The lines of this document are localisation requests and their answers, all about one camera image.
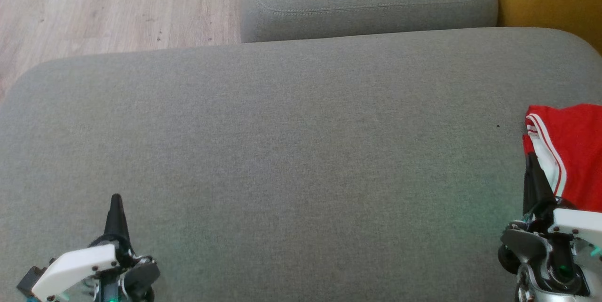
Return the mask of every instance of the robotic arm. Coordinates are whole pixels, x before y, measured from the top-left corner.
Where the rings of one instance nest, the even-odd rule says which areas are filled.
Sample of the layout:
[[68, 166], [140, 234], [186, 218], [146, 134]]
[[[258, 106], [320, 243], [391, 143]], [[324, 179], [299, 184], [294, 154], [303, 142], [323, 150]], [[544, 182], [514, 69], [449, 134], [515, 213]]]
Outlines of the robotic arm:
[[17, 289], [32, 302], [68, 300], [64, 292], [86, 279], [95, 281], [94, 302], [153, 302], [157, 262], [136, 256], [129, 241], [121, 196], [114, 194], [105, 232], [88, 248], [53, 259], [47, 268], [32, 267]]
[[574, 259], [578, 240], [602, 245], [602, 214], [554, 196], [535, 153], [527, 155], [523, 218], [503, 231], [499, 263], [517, 283], [517, 302], [602, 301], [602, 282]]

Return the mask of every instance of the red cloth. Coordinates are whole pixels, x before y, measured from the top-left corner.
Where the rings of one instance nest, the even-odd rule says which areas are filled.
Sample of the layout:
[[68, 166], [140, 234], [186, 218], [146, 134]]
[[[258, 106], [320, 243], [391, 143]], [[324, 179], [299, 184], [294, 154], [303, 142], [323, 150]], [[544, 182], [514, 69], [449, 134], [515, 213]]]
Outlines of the red cloth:
[[525, 152], [535, 150], [554, 194], [580, 210], [602, 212], [602, 106], [532, 105], [525, 124]]

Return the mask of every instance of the white plastic robot part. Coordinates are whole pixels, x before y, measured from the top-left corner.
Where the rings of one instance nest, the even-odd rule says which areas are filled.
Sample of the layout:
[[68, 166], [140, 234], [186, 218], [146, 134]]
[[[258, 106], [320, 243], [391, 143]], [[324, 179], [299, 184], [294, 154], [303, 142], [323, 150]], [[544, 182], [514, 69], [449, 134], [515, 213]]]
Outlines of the white plastic robot part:
[[549, 233], [576, 234], [579, 238], [602, 246], [602, 214], [583, 210], [555, 209]]
[[38, 300], [45, 301], [48, 296], [62, 294], [97, 271], [113, 268], [116, 262], [114, 244], [64, 253], [46, 269], [33, 286], [32, 293]]

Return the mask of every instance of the red garment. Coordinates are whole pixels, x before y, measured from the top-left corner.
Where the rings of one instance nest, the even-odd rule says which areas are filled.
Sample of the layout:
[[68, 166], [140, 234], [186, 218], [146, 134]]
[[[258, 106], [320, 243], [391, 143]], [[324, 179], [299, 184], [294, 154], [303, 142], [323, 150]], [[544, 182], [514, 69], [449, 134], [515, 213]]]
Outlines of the red garment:
[[580, 210], [602, 212], [602, 106], [532, 105], [525, 124], [525, 152], [535, 150], [554, 194]]

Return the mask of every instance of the wooden floor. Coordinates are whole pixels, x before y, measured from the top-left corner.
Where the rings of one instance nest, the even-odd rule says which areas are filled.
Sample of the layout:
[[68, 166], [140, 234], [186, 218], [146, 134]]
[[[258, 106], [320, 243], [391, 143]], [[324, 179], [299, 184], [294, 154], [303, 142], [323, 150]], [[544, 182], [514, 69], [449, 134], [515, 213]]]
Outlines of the wooden floor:
[[0, 0], [0, 101], [61, 57], [239, 43], [238, 0]]

